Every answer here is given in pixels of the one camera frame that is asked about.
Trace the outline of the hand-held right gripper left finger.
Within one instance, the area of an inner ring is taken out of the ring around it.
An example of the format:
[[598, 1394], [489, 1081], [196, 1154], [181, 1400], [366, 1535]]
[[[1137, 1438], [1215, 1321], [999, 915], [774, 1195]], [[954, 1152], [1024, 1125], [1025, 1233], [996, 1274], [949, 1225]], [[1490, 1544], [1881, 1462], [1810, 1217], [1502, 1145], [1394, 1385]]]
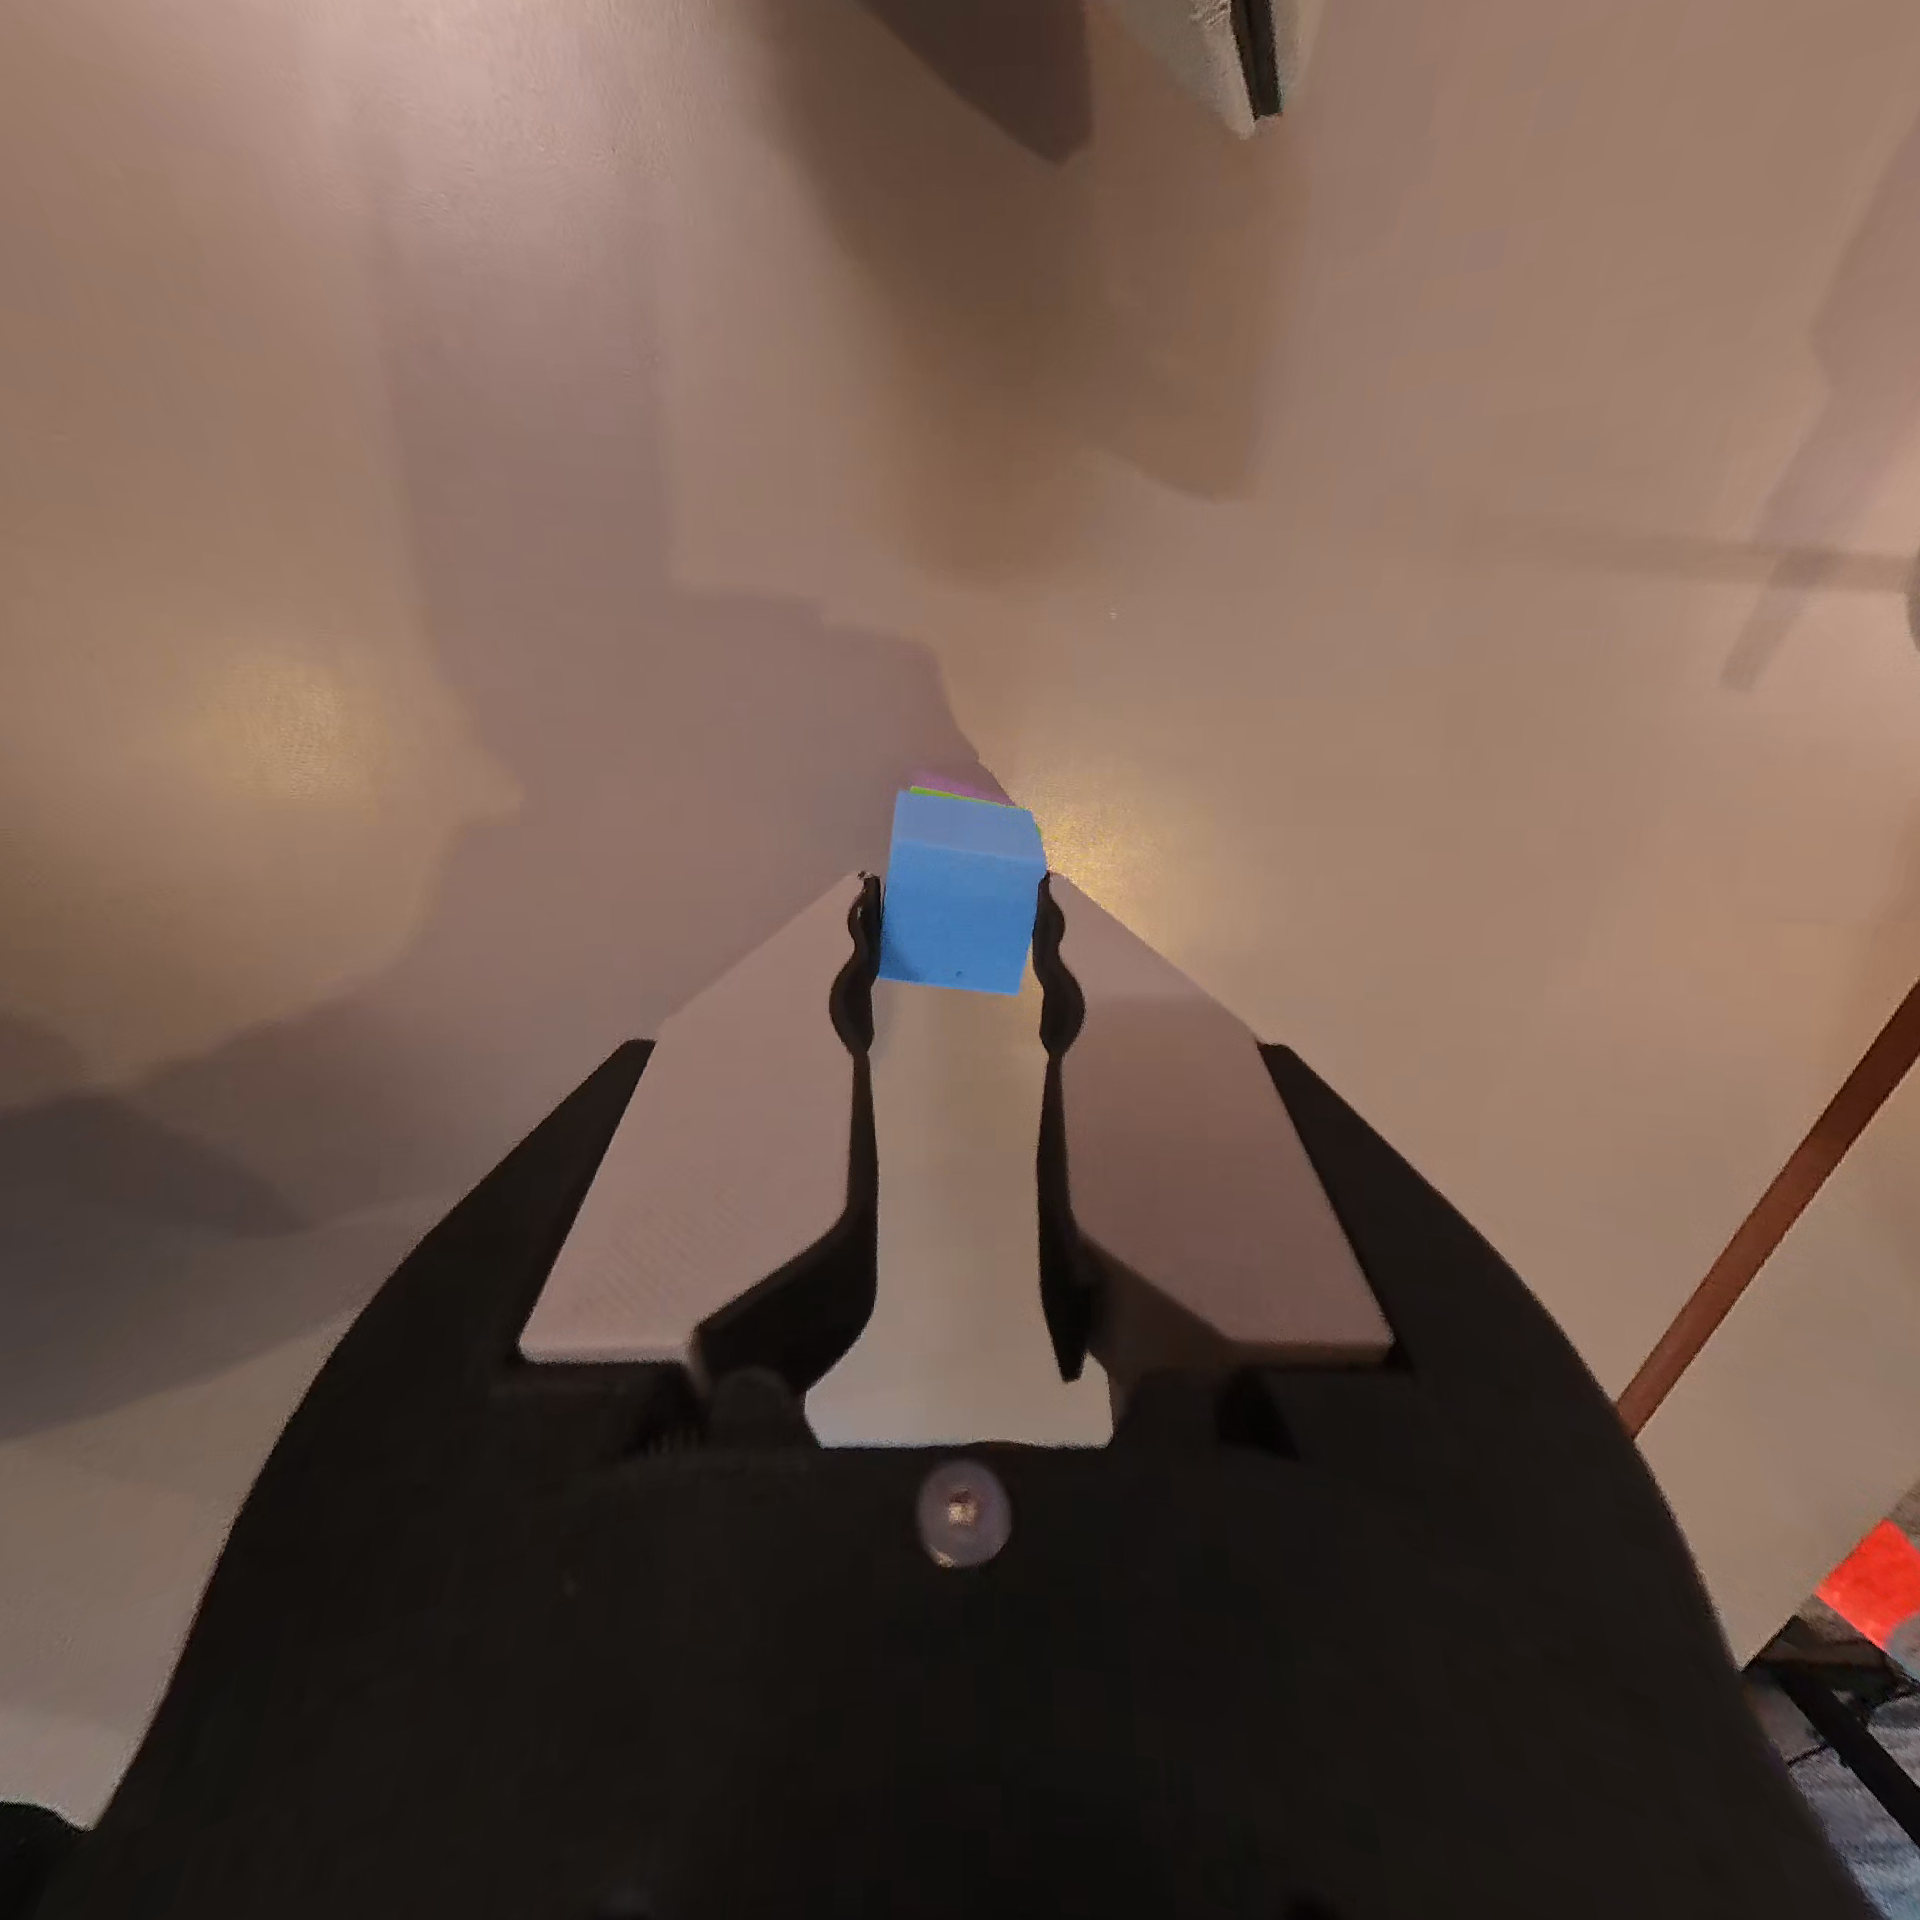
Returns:
[[831, 882], [662, 1024], [522, 1358], [821, 1381], [853, 1349], [877, 1296], [877, 898]]

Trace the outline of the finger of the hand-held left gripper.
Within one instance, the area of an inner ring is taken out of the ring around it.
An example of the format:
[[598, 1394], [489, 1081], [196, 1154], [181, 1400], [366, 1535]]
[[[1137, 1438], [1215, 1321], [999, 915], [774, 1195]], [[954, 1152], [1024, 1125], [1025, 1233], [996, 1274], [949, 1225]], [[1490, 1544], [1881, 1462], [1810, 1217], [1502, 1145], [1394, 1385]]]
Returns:
[[1160, 67], [1237, 137], [1278, 120], [1324, 21], [1320, 3], [1110, 3]]

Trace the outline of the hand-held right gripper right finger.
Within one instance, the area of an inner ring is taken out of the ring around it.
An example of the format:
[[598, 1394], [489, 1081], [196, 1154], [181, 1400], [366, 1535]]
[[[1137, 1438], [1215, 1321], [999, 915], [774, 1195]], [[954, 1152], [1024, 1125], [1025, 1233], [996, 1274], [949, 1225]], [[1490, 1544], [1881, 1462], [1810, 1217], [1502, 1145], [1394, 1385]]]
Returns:
[[1033, 937], [1039, 1305], [1064, 1381], [1394, 1344], [1254, 1034], [1064, 875]]

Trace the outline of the blue foam cube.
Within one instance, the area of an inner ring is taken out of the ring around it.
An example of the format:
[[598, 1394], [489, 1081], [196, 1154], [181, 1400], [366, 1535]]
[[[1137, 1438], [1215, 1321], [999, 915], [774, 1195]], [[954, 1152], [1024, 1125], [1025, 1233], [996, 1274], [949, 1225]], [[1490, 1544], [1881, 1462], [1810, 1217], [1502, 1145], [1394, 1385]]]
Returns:
[[879, 891], [877, 977], [1016, 998], [1046, 872], [1044, 853], [1002, 857], [904, 842], [895, 838], [893, 813]]

